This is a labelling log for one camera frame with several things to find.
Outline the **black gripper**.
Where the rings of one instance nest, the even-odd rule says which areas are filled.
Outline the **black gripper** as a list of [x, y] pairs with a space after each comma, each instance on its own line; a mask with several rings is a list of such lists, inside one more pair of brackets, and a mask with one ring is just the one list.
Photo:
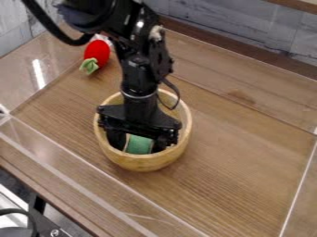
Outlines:
[[133, 96], [121, 92], [125, 101], [119, 105], [97, 108], [98, 125], [107, 133], [110, 145], [123, 151], [126, 135], [130, 133], [154, 140], [153, 152], [158, 153], [178, 143], [182, 122], [159, 108], [158, 93]]

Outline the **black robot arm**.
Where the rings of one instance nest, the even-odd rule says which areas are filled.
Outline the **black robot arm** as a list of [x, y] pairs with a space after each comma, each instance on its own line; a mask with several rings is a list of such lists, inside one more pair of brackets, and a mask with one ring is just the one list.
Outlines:
[[158, 13], [142, 0], [62, 0], [58, 10], [82, 32], [71, 38], [36, 0], [22, 0], [43, 27], [66, 44], [80, 46], [98, 33], [113, 42], [123, 71], [119, 105], [97, 108], [110, 145], [133, 154], [158, 153], [178, 143], [182, 123], [159, 109], [159, 85], [169, 84], [174, 60]]

